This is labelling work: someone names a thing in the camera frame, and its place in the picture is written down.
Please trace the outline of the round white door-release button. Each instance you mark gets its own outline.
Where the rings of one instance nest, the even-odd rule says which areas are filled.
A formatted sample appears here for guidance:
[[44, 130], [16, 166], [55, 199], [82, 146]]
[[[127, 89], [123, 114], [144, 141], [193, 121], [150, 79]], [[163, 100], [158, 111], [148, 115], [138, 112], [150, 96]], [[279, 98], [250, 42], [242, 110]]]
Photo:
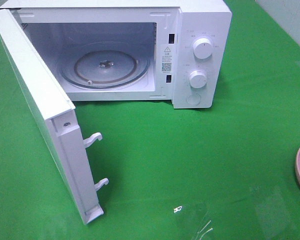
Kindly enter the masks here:
[[197, 93], [191, 94], [186, 98], [189, 105], [196, 106], [201, 102], [201, 96]]

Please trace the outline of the white microwave knob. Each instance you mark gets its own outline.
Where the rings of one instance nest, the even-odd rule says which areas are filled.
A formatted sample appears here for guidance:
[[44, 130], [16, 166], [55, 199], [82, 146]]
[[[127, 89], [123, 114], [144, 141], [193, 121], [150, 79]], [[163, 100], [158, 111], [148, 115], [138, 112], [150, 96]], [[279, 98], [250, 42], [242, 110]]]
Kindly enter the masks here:
[[203, 88], [207, 83], [207, 75], [204, 71], [195, 70], [189, 75], [189, 84], [194, 89]]
[[213, 43], [208, 37], [204, 36], [195, 40], [192, 48], [194, 56], [198, 59], [204, 60], [212, 55]]

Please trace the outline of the white microwave door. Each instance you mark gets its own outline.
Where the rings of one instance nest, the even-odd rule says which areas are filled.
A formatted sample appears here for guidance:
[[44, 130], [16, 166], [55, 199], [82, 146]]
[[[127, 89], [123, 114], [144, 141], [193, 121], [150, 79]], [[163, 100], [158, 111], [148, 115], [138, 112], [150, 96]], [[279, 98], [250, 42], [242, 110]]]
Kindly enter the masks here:
[[8, 9], [0, 10], [0, 38], [28, 107], [84, 224], [103, 215], [86, 149], [97, 132], [84, 139], [75, 106]]

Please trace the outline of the white microwave oven body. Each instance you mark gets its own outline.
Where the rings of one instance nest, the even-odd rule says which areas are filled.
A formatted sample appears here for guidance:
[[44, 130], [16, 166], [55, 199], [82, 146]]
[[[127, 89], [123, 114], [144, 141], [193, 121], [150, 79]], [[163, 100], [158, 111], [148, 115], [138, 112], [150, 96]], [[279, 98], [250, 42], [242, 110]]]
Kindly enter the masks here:
[[[176, 109], [212, 105], [232, 12], [222, 0], [9, 0], [0, 6], [21, 25], [42, 60], [72, 101], [170, 100]], [[208, 37], [210, 57], [198, 59], [195, 40]], [[153, 47], [153, 60], [138, 80], [109, 89], [68, 82], [60, 72], [61, 55], [97, 42]], [[193, 71], [207, 82], [192, 88]], [[186, 98], [199, 94], [198, 105]]]

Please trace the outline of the glass microwave turntable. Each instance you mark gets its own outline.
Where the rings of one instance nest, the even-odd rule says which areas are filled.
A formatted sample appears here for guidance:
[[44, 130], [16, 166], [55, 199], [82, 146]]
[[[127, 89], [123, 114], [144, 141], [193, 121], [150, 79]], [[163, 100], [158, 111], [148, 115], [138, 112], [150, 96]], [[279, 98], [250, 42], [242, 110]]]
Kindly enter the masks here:
[[146, 44], [105, 41], [73, 47], [60, 56], [60, 73], [87, 89], [111, 89], [140, 79], [149, 69], [154, 49]]

